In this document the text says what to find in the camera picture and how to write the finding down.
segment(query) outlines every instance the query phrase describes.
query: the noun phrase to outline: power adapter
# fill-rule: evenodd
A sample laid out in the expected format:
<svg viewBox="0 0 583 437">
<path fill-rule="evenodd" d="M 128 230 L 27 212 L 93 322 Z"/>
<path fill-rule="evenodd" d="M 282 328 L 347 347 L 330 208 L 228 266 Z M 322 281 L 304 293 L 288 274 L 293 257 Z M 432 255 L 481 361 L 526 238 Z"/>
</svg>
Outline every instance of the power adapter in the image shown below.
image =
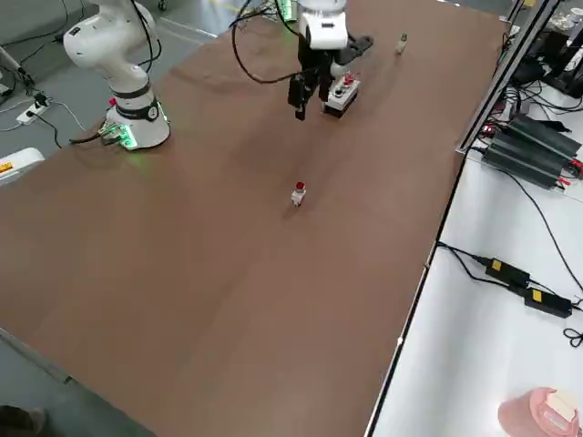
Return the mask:
<svg viewBox="0 0 583 437">
<path fill-rule="evenodd" d="M 529 273 L 517 269 L 500 259 L 492 258 L 488 261 L 488 265 L 486 265 L 486 275 L 498 279 L 510 286 L 519 287 L 521 289 L 526 289 L 528 287 L 528 284 L 530 283 Z"/>
<path fill-rule="evenodd" d="M 566 319 L 573 314 L 573 302 L 569 299 L 534 288 L 527 290 L 525 305 L 561 319 Z"/>
</svg>

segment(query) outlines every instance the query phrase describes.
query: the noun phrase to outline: green led light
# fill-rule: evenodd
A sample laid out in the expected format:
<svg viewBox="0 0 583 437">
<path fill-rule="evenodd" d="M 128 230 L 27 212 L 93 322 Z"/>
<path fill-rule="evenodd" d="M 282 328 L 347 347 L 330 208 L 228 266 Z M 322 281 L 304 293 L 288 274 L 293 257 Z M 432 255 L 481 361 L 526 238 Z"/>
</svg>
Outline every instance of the green led light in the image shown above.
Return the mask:
<svg viewBox="0 0 583 437">
<path fill-rule="evenodd" d="M 285 21 L 293 20 L 292 0 L 275 0 L 280 4 L 281 14 Z"/>
</svg>

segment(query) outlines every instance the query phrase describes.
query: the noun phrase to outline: orange label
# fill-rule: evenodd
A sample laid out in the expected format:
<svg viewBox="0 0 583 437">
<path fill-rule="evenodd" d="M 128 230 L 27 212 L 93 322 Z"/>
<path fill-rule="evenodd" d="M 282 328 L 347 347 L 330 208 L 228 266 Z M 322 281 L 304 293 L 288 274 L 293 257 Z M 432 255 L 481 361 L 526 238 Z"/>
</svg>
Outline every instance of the orange label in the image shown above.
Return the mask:
<svg viewBox="0 0 583 437">
<path fill-rule="evenodd" d="M 0 164 L 0 173 L 4 173 L 5 171 L 12 170 L 14 167 L 12 162 L 5 162 L 4 164 Z"/>
</svg>

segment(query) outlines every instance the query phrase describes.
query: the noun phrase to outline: brown table surface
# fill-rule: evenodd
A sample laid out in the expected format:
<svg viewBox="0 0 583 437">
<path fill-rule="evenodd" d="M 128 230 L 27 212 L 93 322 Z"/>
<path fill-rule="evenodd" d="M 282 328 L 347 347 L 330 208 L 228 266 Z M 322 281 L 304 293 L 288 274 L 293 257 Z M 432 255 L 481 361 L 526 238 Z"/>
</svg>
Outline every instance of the brown table surface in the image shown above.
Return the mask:
<svg viewBox="0 0 583 437">
<path fill-rule="evenodd" d="M 296 121 L 221 36 L 158 85 L 163 147 L 68 147 L 3 188 L 0 325 L 162 436 L 362 435 L 503 25 L 435 0 L 348 12 L 376 45 L 341 121 L 317 98 Z M 258 75 L 298 68 L 275 24 L 240 40 Z"/>
</svg>

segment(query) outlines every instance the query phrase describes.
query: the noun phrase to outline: electronic device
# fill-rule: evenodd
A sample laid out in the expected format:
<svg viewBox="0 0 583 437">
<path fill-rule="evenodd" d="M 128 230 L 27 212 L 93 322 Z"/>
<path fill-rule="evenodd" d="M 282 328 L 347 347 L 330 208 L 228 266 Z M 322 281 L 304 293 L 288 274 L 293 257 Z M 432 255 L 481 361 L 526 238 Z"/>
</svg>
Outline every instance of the electronic device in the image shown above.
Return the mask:
<svg viewBox="0 0 583 437">
<path fill-rule="evenodd" d="M 288 103 L 295 107 L 296 118 L 304 120 L 306 105 L 319 87 L 324 111 L 338 117 L 356 98 L 360 81 L 353 81 L 350 89 L 341 95 L 338 84 L 346 79 L 352 61 L 373 46 L 373 39 L 354 38 L 349 34 L 346 0 L 298 0 L 297 3 L 298 59 L 302 72 L 290 79 Z"/>
<path fill-rule="evenodd" d="M 498 131 L 484 153 L 484 161 L 544 189 L 554 188 L 564 158 L 523 138 Z"/>
<path fill-rule="evenodd" d="M 556 130 L 522 114 L 516 115 L 508 123 L 506 133 L 512 137 L 531 141 L 556 154 L 562 158 L 563 165 L 571 161 L 581 148 L 581 145 L 574 139 L 565 137 Z"/>
<path fill-rule="evenodd" d="M 133 150 L 154 147 L 170 135 L 169 122 L 156 99 L 148 73 L 127 61 L 128 53 L 157 39 L 152 15 L 135 0 L 89 0 L 96 15 L 74 25 L 63 40 L 75 64 L 96 69 L 109 84 L 115 105 L 106 114 L 119 144 Z"/>
</svg>

